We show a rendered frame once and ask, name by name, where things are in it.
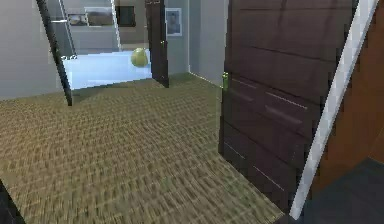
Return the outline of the dark brown narrow door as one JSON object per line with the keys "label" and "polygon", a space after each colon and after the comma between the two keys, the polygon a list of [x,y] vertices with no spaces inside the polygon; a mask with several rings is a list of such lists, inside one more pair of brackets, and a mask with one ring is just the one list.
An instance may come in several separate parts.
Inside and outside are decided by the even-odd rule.
{"label": "dark brown narrow door", "polygon": [[145,0],[152,78],[169,87],[164,0]]}

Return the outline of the dark brown panelled door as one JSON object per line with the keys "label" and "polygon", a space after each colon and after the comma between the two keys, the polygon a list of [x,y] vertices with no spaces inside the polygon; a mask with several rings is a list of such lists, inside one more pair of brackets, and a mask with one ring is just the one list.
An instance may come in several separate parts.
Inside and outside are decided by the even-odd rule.
{"label": "dark brown panelled door", "polygon": [[219,152],[292,206],[359,0],[229,0]]}

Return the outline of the framed picture with white frame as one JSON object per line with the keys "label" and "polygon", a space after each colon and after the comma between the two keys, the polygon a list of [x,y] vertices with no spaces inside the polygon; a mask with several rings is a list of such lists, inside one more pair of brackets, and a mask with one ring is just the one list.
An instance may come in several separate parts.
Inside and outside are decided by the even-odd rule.
{"label": "framed picture with white frame", "polygon": [[166,33],[168,36],[182,35],[182,10],[180,8],[166,8]]}

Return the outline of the dark framed wall picture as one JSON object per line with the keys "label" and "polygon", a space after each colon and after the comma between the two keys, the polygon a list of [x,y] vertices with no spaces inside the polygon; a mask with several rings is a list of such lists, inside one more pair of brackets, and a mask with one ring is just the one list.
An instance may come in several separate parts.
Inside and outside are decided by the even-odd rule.
{"label": "dark framed wall picture", "polygon": [[135,8],[133,6],[116,7],[117,23],[120,27],[135,27]]}

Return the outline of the pale landscape wall picture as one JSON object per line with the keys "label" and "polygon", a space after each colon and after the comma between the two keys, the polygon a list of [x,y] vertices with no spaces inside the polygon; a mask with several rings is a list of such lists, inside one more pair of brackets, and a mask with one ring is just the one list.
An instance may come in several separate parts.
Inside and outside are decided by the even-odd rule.
{"label": "pale landscape wall picture", "polygon": [[114,24],[112,9],[108,7],[85,7],[82,12],[68,13],[71,26],[101,27]]}

